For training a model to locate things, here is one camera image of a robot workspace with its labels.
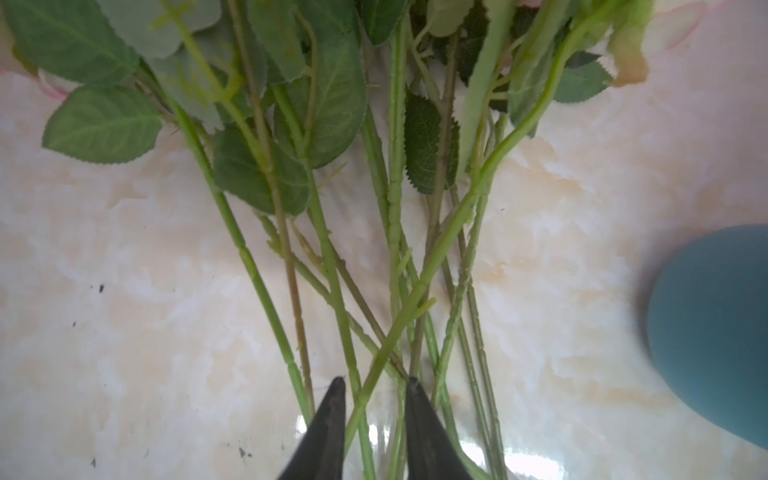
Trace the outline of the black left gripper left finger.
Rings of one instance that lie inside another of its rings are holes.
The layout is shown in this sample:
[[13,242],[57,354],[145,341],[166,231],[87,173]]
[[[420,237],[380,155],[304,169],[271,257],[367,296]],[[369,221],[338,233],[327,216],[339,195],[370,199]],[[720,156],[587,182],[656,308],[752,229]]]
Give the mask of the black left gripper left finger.
[[346,429],[346,383],[335,377],[280,480],[341,480]]

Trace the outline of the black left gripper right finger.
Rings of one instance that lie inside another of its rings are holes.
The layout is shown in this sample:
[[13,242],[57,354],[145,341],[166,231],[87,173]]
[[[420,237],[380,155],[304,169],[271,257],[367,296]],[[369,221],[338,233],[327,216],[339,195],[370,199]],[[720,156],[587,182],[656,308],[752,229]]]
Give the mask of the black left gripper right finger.
[[471,479],[416,377],[406,385],[405,427],[409,479]]

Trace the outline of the cream white rose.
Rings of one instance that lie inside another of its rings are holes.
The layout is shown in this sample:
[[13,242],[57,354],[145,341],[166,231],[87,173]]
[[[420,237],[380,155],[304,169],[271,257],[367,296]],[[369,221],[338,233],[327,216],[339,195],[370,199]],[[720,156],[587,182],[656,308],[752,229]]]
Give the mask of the cream white rose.
[[[506,13],[504,2],[488,1],[496,21]],[[650,1],[544,1],[526,15],[518,1],[512,25],[508,30],[506,58],[500,61],[496,87],[489,106],[495,119],[503,119],[504,134],[495,148],[486,153],[476,177],[468,177],[469,189],[461,202],[445,219],[437,219],[443,237],[432,257],[425,253],[420,276],[411,291],[402,294],[406,327],[424,327],[430,310],[429,289],[434,276],[456,243],[452,237],[458,230],[468,232],[474,217],[474,204],[480,189],[491,190],[494,175],[506,155],[525,137],[530,136],[540,118],[555,100],[570,60],[603,44],[616,68],[615,86],[638,84],[647,78],[648,65],[642,44],[654,13]],[[366,408],[373,389],[366,393],[363,383],[355,402],[348,435],[364,435]]]

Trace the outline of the pale blue white rose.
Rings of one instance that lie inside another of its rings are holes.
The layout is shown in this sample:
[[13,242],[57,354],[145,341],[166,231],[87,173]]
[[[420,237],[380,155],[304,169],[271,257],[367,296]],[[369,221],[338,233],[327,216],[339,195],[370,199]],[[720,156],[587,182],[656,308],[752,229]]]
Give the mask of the pale blue white rose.
[[5,1],[1,20],[20,63],[74,86],[45,126],[45,149],[120,165],[149,153],[163,122],[180,128],[263,304],[302,412],[288,366],[298,351],[229,204],[236,196],[213,172],[215,137],[249,105],[227,2]]

